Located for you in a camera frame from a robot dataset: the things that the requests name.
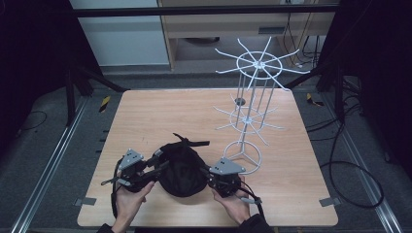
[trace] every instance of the wall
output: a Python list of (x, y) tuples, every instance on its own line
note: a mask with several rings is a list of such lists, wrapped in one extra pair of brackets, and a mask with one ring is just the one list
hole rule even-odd
[[(70, 3), (73, 9), (157, 7), (155, 0), (70, 0)], [(83, 17), (79, 21), (102, 70), (169, 64), (160, 17)]]

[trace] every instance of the human hand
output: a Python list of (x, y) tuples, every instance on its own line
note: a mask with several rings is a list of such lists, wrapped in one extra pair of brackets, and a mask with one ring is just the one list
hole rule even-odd
[[(239, 175), (240, 180), (242, 181), (242, 187), (245, 188), (245, 177)], [(224, 206), (227, 214), (232, 218), (238, 225), (242, 224), (243, 221), (251, 217), (249, 204), (240, 200), (240, 198), (248, 198), (249, 195), (244, 191), (237, 190), (235, 195), (222, 198), (220, 194), (212, 188), (213, 196), (215, 201), (221, 203)]]
[(143, 202), (146, 202), (146, 195), (151, 192), (155, 182), (148, 183), (139, 192), (130, 192), (121, 186), (116, 192), (116, 206), (118, 209), (118, 217), (115, 224), (112, 226), (112, 231), (115, 233), (125, 232), (127, 227), (133, 221), (140, 206)]

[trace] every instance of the black sleeve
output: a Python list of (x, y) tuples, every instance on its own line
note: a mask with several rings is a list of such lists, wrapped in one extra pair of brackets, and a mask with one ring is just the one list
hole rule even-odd
[(273, 233), (273, 229), (266, 221), (256, 214), (240, 224), (237, 233)]
[(113, 233), (112, 227), (106, 223), (104, 223), (100, 229), (97, 231), (97, 233)]

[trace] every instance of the floor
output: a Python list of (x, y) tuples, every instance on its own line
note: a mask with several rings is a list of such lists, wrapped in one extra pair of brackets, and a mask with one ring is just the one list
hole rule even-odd
[[(302, 68), (288, 67), (294, 70), (310, 70), (313, 66), (310, 56), (314, 49), (311, 38), (305, 54), (300, 54), (305, 63)], [(250, 50), (262, 50), (267, 38), (241, 38), (241, 43)], [(274, 55), (282, 54), (281, 46), (272, 40), (268, 51)], [(182, 40), (179, 43), (177, 63), (172, 71), (153, 70), (139, 74), (120, 76), (112, 74), (107, 78), (114, 83), (133, 89), (139, 88), (192, 88), (192, 87), (227, 87), (237, 86), (238, 75), (216, 74), (234, 68), (231, 57), (218, 54), (214, 49), (239, 55), (244, 49), (237, 43), (237, 38), (221, 38), (216, 43), (205, 41)], [(280, 83), (287, 83), (298, 74), (284, 72), (279, 77)], [(351, 161), (370, 172), (382, 185), (385, 198), (377, 208), (359, 207), (356, 204), (370, 206), (379, 201), (379, 185), (359, 168), (333, 165), (334, 188), (327, 167), (322, 171), (331, 197), (342, 202), (335, 206), (339, 222), (330, 228), (322, 227), (279, 227), (279, 232), (412, 232), (412, 182), (399, 164), (387, 163), (384, 152), (370, 127), (367, 118), (360, 115), (361, 107), (356, 98), (346, 101), (346, 124), (336, 144), (334, 136), (338, 123), (333, 121), (333, 90), (319, 93), (316, 88), (318, 78), (308, 80), (294, 88), (293, 94), (307, 126), (319, 164), (325, 164), (333, 155), (333, 160)], [(348, 82), (356, 83), (356, 77), (346, 77)], [(81, 97), (77, 93), (78, 112), (82, 113), (75, 127), (65, 128), (66, 112), (65, 90), (58, 89), (39, 98), (33, 106), (33, 112), (22, 126), (9, 150), (7, 160), (0, 165), (0, 232), (10, 232), (17, 223), (26, 224), (29, 232), (93, 232), (95, 229), (80, 227), (77, 215), (80, 207), (74, 206), (77, 198), (84, 198), (88, 181), (104, 147), (104, 140), (121, 93), (116, 93), (99, 83), (92, 82), (92, 97)], [(313, 102), (308, 101), (307, 94)], [(104, 113), (100, 113), (102, 100), (110, 96), (111, 100)], [(68, 145), (61, 145), (62, 139), (68, 139)]]

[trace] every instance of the wooden table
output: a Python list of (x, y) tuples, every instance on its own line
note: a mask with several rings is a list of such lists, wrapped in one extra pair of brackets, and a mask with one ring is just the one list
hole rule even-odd
[[(210, 146), (194, 148), (208, 165), (215, 164), (227, 145), (239, 139), (229, 124), (229, 116), (215, 107), (231, 112), (230, 94), (237, 89), (163, 89), (129, 90), (121, 98), (107, 141), (100, 155), (86, 197), (96, 198), (93, 206), (83, 205), (80, 226), (112, 224), (110, 185), (100, 185), (113, 176), (116, 162), (128, 149), (145, 156), (167, 143), (178, 142), (178, 133), (191, 141), (210, 141)], [(273, 226), (332, 226), (337, 223), (333, 206), (322, 207), (329, 197), (326, 184), (313, 152), (292, 93), (276, 89), (265, 122), (284, 127), (264, 127), (246, 140), (258, 146), (261, 167), (246, 175), (246, 183), (261, 197), (267, 222)], [(246, 160), (236, 160), (249, 169)], [(221, 204), (213, 199), (211, 189), (178, 198), (163, 190), (160, 183), (147, 197), (132, 226), (234, 226)], [(255, 205), (252, 214), (257, 213)]]

